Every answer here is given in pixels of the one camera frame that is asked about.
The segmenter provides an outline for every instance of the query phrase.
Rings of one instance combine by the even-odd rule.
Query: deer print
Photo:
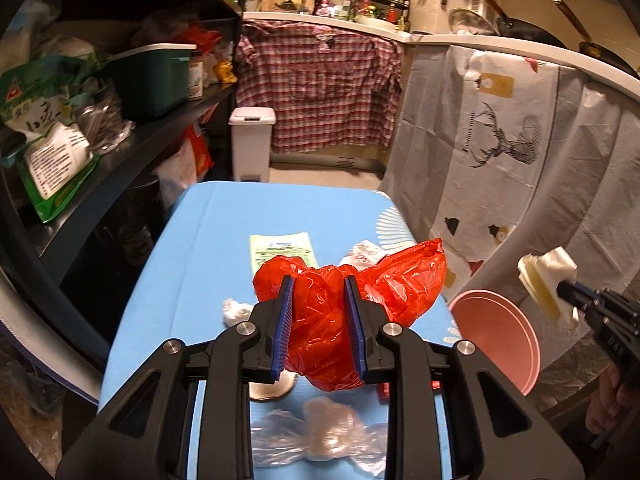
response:
[[[509,140],[502,128],[498,127],[498,121],[495,116],[494,109],[487,103],[483,103],[485,110],[481,114],[476,115],[475,120],[486,116],[491,121],[490,127],[494,132],[494,137],[498,139],[498,145],[488,150],[480,150],[483,156],[476,156],[473,152],[471,155],[476,160],[477,165],[472,168],[482,168],[494,156],[506,153],[520,162],[525,164],[533,164],[538,158],[537,148],[540,140],[538,131],[538,120],[535,117],[527,116],[523,120],[522,131],[518,134],[517,140]]]

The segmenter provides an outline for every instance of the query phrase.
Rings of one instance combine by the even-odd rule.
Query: floor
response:
[[[269,182],[278,184],[312,184],[313,186],[377,189],[380,177],[357,170],[337,170],[301,164],[273,164]]]
[[[271,168],[270,182],[377,189],[380,177],[365,171],[275,164]],[[34,399],[33,393],[38,390],[34,388],[36,384],[41,387],[44,399],[42,396]],[[95,415],[94,406],[70,392],[62,392],[60,386],[35,372],[28,363],[20,362],[15,349],[1,337],[0,406],[31,452],[52,475],[63,449],[68,449]]]

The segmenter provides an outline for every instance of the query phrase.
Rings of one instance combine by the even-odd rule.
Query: red plastic bag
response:
[[[351,355],[344,317],[344,279],[355,276],[360,295],[385,307],[391,321],[411,326],[442,290],[447,260],[439,238],[385,256],[358,272],[355,267],[307,267],[299,257],[276,256],[254,276],[259,301],[277,297],[282,278],[296,278],[287,370],[325,392],[362,386]]]
[[[204,56],[207,52],[211,52],[216,43],[222,38],[216,30],[206,30],[205,28],[192,25],[187,30],[178,34],[171,41],[172,43],[195,44],[196,50]]]
[[[190,124],[187,129],[182,133],[185,139],[189,139],[191,147],[193,148],[193,156],[196,161],[196,175],[198,182],[201,182],[207,171],[213,168],[213,161],[211,155],[209,155],[209,148],[207,147],[207,141],[204,139],[202,130],[198,123]]]

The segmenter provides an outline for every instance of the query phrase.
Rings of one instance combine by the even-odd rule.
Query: trash can lid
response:
[[[229,117],[229,124],[250,126],[252,123],[275,124],[276,112],[273,108],[244,107],[236,108]]]

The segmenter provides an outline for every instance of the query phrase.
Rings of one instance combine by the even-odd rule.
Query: white trash can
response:
[[[236,108],[231,117],[234,180],[269,181],[271,129],[276,122],[273,108]]]

